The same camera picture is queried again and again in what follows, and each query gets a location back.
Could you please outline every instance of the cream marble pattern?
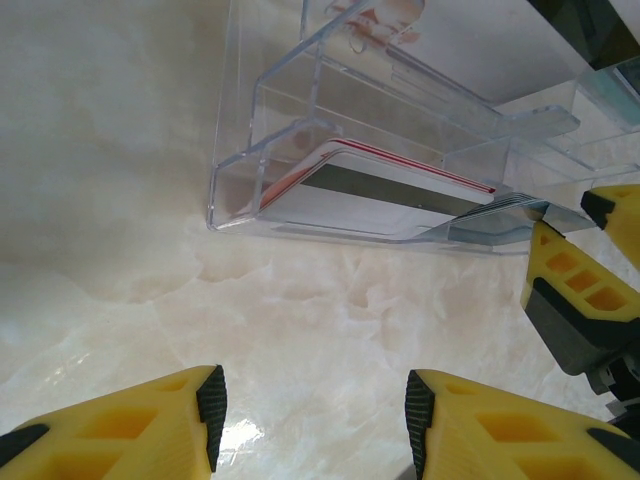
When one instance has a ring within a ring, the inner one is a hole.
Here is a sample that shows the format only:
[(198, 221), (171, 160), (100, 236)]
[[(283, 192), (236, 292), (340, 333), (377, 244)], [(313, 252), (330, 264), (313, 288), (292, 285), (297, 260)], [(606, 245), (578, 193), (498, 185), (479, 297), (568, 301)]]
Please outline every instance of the cream marble pattern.
[(220, 479), (393, 478), (416, 367), (606, 418), (522, 313), (524, 258), (207, 231), (226, 9), (0, 6), (0, 431), (207, 363)]

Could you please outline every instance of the plastic compartment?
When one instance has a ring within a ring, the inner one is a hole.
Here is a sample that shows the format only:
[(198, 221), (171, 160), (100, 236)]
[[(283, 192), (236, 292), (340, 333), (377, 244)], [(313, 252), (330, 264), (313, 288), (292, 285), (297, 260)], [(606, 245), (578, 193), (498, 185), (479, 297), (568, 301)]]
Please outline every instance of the plastic compartment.
[[(526, 251), (526, 242), (514, 247), (458, 241), (455, 232), (465, 219), (453, 230), (447, 224), (415, 241), (398, 242), (275, 221), (260, 212), (262, 193), (334, 137), (360, 140), (492, 185), (497, 194), (524, 192), (571, 208), (577, 208), (585, 186), (629, 173), (628, 165), (620, 171), (594, 169), (554, 143), (581, 126), (571, 113), (576, 82), (556, 89), (549, 103), (538, 95), (521, 110), (490, 106), (437, 72), (398, 65), (375, 48), (357, 45), (345, 25), (380, 0), (357, 2), (336, 18), (317, 8), (318, 1), (306, 0), (302, 9), (288, 0), (232, 2), (210, 228), (421, 251)], [(559, 228), (571, 230), (575, 224)]]

